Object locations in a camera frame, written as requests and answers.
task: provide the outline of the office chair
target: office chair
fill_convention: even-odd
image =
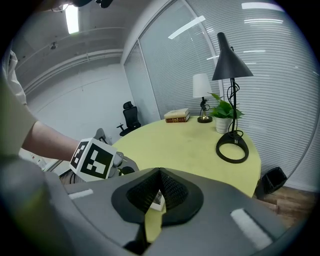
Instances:
[[[141,123],[138,121],[138,109],[136,106],[133,106],[131,101],[128,101],[123,104],[123,115],[125,118],[127,129],[123,129],[123,124],[120,123],[117,128],[121,128],[122,132],[120,132],[120,136],[125,136],[128,133],[131,133],[135,129],[138,129],[141,127]]]

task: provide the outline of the sleeve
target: sleeve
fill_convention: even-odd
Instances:
[[[23,105],[26,96],[19,82],[17,81],[18,84],[15,83],[13,87],[10,86],[10,64],[12,63],[9,51],[2,59],[0,70],[0,156],[18,155],[28,132],[37,121]]]
[[[16,54],[11,50],[10,56],[9,56],[9,62],[8,62],[8,71],[7,71],[7,83],[13,92],[13,94],[16,96],[19,102],[21,102],[23,105],[27,104],[26,94],[24,90],[22,89],[21,84],[17,80],[16,76],[16,66],[18,63],[18,59]]]

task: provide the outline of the black trash can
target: black trash can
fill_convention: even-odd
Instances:
[[[263,199],[266,194],[271,194],[280,189],[287,179],[280,167],[273,168],[262,176],[254,193],[258,199]]]

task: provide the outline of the ceiling light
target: ceiling light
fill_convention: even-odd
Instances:
[[[78,24],[78,7],[73,5],[64,4],[63,8],[65,9],[65,19],[66,24],[68,26],[69,34],[73,34],[79,32],[79,24]]]
[[[265,53],[266,50],[244,50],[243,53]]]
[[[169,35],[169,39],[174,39],[176,36],[180,35],[182,32],[190,29],[191,27],[199,24],[200,22],[203,22],[206,20],[204,16],[196,17],[194,20],[190,21],[189,23],[185,24],[184,26],[180,27],[176,32]]]
[[[279,5],[268,2],[244,2],[241,5],[242,9],[271,9],[280,12],[285,11]]]
[[[270,23],[280,23],[280,24],[282,24],[282,22],[280,22],[280,21],[272,21],[272,20],[245,21],[244,23],[258,23],[258,22],[270,22]]]
[[[275,22],[283,22],[281,19],[274,19],[274,18],[252,18],[252,19],[245,19],[244,22],[251,22],[251,21],[275,21]]]

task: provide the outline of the white table lamp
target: white table lamp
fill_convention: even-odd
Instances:
[[[194,98],[202,98],[201,101],[201,109],[202,109],[202,115],[198,117],[198,122],[199,123],[210,123],[212,122],[212,117],[207,116],[206,111],[209,110],[207,109],[206,103],[207,99],[205,99],[205,96],[208,96],[209,93],[212,93],[210,82],[208,75],[206,73],[201,73],[201,74],[195,74],[193,76],[193,97]]]

